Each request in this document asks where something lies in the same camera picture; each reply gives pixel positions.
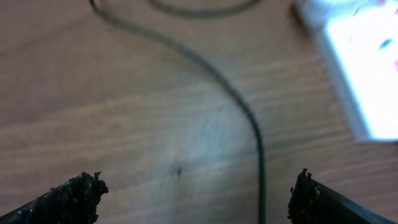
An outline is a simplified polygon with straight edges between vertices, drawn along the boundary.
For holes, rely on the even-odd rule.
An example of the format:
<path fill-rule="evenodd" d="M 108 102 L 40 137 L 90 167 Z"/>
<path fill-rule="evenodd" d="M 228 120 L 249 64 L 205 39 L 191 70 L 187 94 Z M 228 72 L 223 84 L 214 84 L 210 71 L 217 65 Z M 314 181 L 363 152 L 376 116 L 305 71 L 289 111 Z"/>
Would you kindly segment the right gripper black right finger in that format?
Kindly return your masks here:
<path fill-rule="evenodd" d="M 307 169 L 290 193 L 287 218 L 293 224 L 397 224 L 313 180 Z"/>

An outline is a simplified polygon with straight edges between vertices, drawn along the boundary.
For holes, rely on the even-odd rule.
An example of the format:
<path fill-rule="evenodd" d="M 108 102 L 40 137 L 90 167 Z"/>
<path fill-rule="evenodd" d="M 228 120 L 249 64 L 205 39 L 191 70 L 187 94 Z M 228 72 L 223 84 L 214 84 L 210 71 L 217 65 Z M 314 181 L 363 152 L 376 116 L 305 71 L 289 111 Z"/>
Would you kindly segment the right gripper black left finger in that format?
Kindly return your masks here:
<path fill-rule="evenodd" d="M 93 224 L 102 195 L 109 192 L 106 182 L 81 173 L 51 188 L 29 203 L 1 216 L 1 224 Z"/>

